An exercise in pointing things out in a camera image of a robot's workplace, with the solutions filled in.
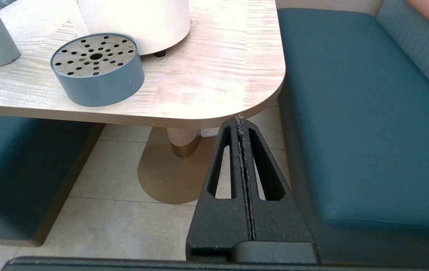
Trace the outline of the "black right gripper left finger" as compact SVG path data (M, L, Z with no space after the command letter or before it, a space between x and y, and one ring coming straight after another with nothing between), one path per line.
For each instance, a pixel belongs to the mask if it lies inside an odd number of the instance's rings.
M229 261L231 250L237 244L252 239L242 124L242 118L230 118L221 126L186 238L186 259L189 261ZM231 197L219 199L216 191L227 146Z

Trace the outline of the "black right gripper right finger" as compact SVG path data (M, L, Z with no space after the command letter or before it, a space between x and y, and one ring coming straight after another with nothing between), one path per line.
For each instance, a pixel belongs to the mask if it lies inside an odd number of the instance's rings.
M241 121L243 198L249 240L315 243L292 191L255 124Z

